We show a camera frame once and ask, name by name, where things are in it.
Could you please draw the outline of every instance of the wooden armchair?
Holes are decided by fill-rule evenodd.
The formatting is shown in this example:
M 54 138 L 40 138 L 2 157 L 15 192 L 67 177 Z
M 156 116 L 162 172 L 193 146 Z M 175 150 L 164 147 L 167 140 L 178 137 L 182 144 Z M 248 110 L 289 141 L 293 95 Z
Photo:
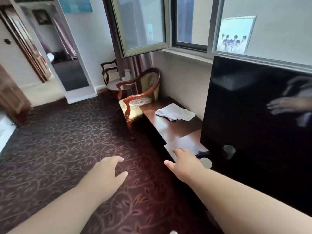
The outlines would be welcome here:
M 137 83 L 137 86 L 142 87 L 142 94 L 131 95 L 123 100 L 121 86 L 124 84 Z M 143 116 L 143 112 L 140 109 L 141 105 L 154 102 L 158 98 L 160 83 L 160 71 L 157 68 L 149 68 L 134 80 L 122 81 L 116 86 L 119 90 L 118 100 L 119 105 L 126 118 L 127 126 L 130 132 L 132 132 L 131 123 L 137 121 Z
M 109 68 L 104 67 L 104 65 L 110 65 L 113 63 L 115 63 L 115 65 L 116 65 L 115 67 L 109 67 Z M 110 75 L 108 74 L 108 71 L 110 71 L 110 70 L 117 70 L 117 72 L 112 73 L 111 76 L 114 77 L 114 80 L 119 79 L 119 73 L 118 73 L 118 67 L 117 67 L 116 59 L 111 61 L 111 62 L 102 63 L 101 67 L 103 69 L 102 75 L 103 75 L 103 79 L 104 79 L 104 82 L 106 85 L 109 83 L 109 80 L 110 80 Z

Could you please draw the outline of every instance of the beige floor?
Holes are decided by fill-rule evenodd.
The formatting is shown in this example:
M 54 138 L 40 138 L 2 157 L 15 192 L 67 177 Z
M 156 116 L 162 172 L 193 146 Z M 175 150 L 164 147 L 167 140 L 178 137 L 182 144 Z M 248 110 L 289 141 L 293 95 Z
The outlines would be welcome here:
M 51 77 L 49 81 L 21 89 L 33 107 L 47 104 L 64 98 L 64 94 L 56 79 Z

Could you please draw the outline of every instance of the leaf pattern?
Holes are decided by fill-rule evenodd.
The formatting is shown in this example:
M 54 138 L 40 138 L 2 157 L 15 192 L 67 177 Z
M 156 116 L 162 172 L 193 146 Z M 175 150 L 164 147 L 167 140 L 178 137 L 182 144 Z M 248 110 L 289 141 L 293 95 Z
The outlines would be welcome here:
M 88 220 L 82 234 L 214 233 L 205 214 L 194 212 L 160 154 L 134 124 L 132 140 L 118 101 L 100 97 L 68 105 L 35 107 L 28 124 L 15 130 L 0 160 L 0 234 L 5 234 L 75 187 L 106 156 L 124 158 L 116 174 L 125 183 Z

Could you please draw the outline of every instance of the poster of people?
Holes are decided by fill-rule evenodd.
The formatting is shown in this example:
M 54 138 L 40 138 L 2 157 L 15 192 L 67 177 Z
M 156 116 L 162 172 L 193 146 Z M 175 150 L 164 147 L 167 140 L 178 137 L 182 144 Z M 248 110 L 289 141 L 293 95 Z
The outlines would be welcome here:
M 221 21 L 217 51 L 244 54 L 256 16 L 225 18 Z

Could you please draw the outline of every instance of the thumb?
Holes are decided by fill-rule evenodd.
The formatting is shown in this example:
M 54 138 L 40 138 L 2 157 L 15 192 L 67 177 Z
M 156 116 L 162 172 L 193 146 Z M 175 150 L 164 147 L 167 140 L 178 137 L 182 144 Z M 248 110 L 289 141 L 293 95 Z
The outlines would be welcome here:
M 175 163 L 168 160 L 164 161 L 163 163 L 167 166 L 167 168 L 169 168 L 170 171 L 174 172 Z
M 125 181 L 126 177 L 128 176 L 128 172 L 123 172 L 120 173 L 117 177 L 116 177 L 116 184 L 119 186 L 121 186 L 123 184 L 123 182 Z

